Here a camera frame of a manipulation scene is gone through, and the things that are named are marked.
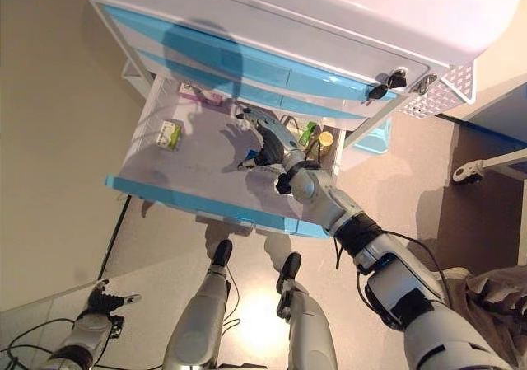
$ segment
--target cart wheel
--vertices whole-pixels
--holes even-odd
[[[455,170],[452,180],[456,185],[468,185],[483,179],[483,169],[480,162],[468,162]]]

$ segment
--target white plastic basket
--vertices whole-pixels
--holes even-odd
[[[413,98],[399,111],[424,119],[476,101],[475,61],[450,70],[424,96]]]

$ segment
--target beige wall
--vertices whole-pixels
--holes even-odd
[[[87,0],[2,0],[0,309],[96,278],[142,107]]]
[[[468,120],[527,82],[527,0],[520,1],[505,33],[478,57],[476,73],[476,102],[448,110],[447,115]]]

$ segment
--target small box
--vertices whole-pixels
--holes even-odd
[[[157,146],[174,151],[180,140],[181,126],[172,121],[163,120],[161,131],[157,136]]]

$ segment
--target cloth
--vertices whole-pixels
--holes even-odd
[[[452,307],[518,369],[527,369],[527,266],[447,279]]]

